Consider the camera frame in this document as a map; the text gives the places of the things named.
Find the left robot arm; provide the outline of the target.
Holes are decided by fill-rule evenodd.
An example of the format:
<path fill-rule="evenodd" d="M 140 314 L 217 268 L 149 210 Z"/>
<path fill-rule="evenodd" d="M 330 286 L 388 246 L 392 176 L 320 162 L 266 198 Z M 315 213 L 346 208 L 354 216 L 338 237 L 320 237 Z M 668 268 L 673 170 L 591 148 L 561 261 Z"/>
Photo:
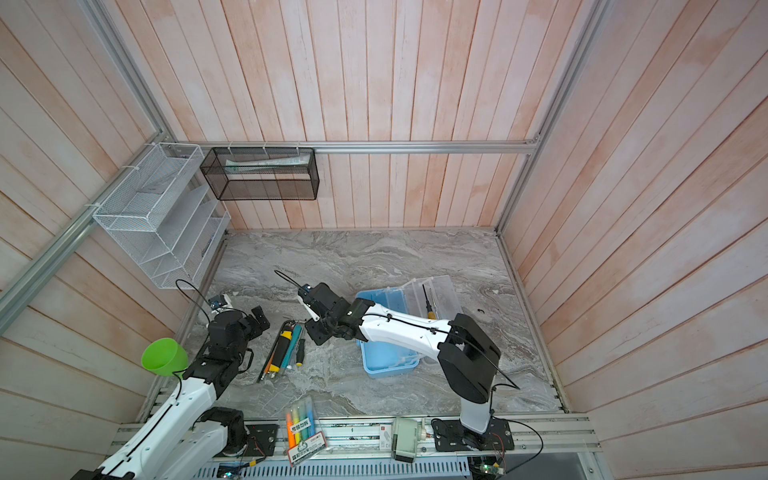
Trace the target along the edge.
<path fill-rule="evenodd" d="M 123 447 L 94 470 L 75 479 L 189 479 L 217 455 L 239 457 L 249 442 L 244 414 L 214 403 L 251 364 L 251 340 L 270 328 L 261 307 L 246 313 L 220 309 L 193 361 L 172 338 L 150 344 L 141 362 L 178 384 L 160 409 Z"/>

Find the blue plastic tool box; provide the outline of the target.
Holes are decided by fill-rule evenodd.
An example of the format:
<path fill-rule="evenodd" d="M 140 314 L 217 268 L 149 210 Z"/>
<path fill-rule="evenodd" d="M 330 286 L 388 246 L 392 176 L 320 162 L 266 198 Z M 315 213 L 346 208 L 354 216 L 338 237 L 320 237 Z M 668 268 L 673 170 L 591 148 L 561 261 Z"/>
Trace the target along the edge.
<path fill-rule="evenodd" d="M 437 319 L 427 318 L 422 291 L 427 294 Z M 358 342 L 365 372 L 373 379 L 405 374 L 423 358 L 437 358 L 437 343 L 447 338 L 448 322 L 462 312 L 451 278 L 447 275 L 412 279 L 399 287 L 361 291 L 360 299 L 375 303 L 364 315 Z"/>

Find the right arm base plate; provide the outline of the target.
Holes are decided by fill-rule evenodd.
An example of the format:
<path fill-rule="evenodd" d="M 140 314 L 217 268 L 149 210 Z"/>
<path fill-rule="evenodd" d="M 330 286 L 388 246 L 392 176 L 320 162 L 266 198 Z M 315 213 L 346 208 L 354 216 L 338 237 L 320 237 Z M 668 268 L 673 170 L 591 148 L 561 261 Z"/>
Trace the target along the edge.
<path fill-rule="evenodd" d="M 433 418 L 430 425 L 438 452 L 506 452 L 514 449 L 514 440 L 507 420 L 492 417 L 485 433 L 476 433 L 464 427 L 459 420 Z"/>

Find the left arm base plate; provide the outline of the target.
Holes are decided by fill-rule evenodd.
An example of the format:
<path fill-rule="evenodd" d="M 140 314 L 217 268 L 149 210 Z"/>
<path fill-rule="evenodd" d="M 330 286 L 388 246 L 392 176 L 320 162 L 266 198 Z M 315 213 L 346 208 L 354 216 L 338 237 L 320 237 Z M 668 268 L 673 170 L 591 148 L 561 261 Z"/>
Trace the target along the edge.
<path fill-rule="evenodd" d="M 227 430 L 227 443 L 218 456 L 272 456 L 278 433 L 277 424 L 234 426 Z"/>

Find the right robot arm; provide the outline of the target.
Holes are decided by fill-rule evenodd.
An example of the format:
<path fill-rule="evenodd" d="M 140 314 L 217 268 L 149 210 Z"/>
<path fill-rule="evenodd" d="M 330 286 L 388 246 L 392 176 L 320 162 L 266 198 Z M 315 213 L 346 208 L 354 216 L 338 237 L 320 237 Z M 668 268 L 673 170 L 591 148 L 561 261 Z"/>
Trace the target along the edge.
<path fill-rule="evenodd" d="M 316 345 L 331 338 L 387 343 L 431 358 L 461 398 L 462 426 L 476 434 L 488 430 L 501 352 L 472 317 L 430 320 L 367 299 L 349 302 L 325 283 L 299 286 L 298 297 L 311 316 L 305 328 Z"/>

